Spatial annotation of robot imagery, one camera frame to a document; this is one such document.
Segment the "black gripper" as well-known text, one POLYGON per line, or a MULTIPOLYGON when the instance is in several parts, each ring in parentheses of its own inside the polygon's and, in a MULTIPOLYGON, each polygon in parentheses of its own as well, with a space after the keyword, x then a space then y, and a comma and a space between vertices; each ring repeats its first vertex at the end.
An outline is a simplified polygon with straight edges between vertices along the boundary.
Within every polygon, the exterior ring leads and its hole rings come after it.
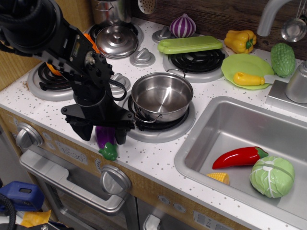
POLYGON ((113 127, 119 145, 125 144, 127 133, 134 129, 133 115, 130 111, 117 105, 108 95, 93 104, 77 102, 61 109, 67 123, 83 140, 91 139, 94 126, 113 127))

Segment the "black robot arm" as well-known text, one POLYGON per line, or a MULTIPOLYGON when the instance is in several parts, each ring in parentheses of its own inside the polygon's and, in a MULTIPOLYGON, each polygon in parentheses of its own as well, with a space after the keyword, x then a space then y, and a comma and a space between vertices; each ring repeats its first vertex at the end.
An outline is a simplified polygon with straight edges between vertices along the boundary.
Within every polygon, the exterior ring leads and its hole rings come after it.
POLYGON ((134 129, 133 115, 116 104, 110 86, 113 70, 92 43, 63 17, 53 0, 3 0, 0 48, 53 65, 69 82, 75 104, 61 113, 85 141, 94 126, 113 127, 118 144, 134 129))

